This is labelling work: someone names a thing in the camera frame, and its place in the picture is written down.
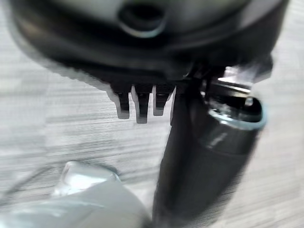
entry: black cylinder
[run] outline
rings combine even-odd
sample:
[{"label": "black cylinder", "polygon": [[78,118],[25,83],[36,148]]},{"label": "black cylinder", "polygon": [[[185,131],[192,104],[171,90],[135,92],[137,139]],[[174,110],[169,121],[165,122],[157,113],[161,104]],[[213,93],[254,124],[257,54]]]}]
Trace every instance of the black cylinder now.
[{"label": "black cylinder", "polygon": [[230,108],[237,115],[211,109],[199,92],[175,97],[154,197],[155,227],[208,226],[223,210],[266,122],[257,99]]}]

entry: gray carpet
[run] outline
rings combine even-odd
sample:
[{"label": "gray carpet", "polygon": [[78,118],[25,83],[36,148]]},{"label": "gray carpet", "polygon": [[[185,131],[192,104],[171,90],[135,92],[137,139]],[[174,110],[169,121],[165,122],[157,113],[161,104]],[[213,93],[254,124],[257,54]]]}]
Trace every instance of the gray carpet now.
[{"label": "gray carpet", "polygon": [[[164,116],[154,117],[150,99],[148,124],[136,124],[130,98],[131,118],[117,119],[99,82],[46,63],[51,71],[28,58],[10,35],[3,12],[0,209],[47,198],[70,160],[115,167],[125,185],[151,207],[171,105]],[[293,0],[274,51],[273,75],[255,86],[268,107],[267,128],[215,228],[304,226],[303,40],[304,1]]]}]

